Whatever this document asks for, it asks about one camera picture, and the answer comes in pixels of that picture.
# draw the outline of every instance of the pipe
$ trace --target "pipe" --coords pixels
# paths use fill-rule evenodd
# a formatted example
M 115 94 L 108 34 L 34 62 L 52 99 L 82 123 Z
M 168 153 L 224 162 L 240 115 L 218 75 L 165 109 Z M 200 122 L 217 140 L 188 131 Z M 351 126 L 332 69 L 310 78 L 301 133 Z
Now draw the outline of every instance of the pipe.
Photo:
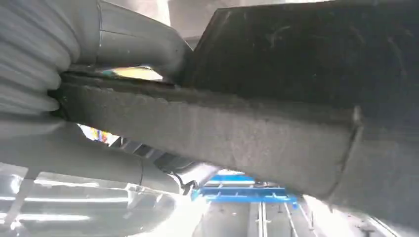
M 5 0 L 0 14 L 0 161 L 178 193 L 151 162 L 88 141 L 75 124 L 51 117 L 59 105 L 47 96 L 72 63 L 150 65 L 176 77 L 191 53 L 177 32 L 99 0 Z

